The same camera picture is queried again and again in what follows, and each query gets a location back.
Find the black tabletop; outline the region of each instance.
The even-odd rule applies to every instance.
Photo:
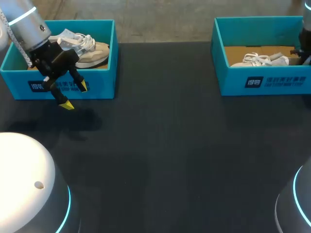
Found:
[[[73,111],[15,101],[0,79],[0,130],[50,151],[83,232],[275,233],[277,195],[311,155],[311,110],[222,97],[209,46],[120,44],[115,99]]]

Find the sneaker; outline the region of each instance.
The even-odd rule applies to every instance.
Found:
[[[244,56],[243,62],[233,64],[232,67],[270,67],[270,66],[288,66],[289,59],[282,53],[272,56],[258,55],[257,53],[248,53]]]
[[[108,60],[109,45],[96,42],[90,35],[73,33],[65,29],[56,36],[50,36],[51,42],[57,41],[63,50],[74,49],[80,60],[76,63],[77,68],[92,68]]]

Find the white dome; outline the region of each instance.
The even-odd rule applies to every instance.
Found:
[[[0,232],[26,225],[44,206],[55,180],[50,153],[18,133],[0,133]]]

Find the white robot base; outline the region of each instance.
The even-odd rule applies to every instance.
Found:
[[[78,233],[78,204],[50,153],[31,137],[0,133],[0,232]]]

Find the printed logo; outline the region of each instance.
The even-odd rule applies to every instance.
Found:
[[[245,88],[258,88],[262,83],[263,77],[248,77]]]
[[[28,84],[32,92],[45,92],[42,81],[28,81]]]

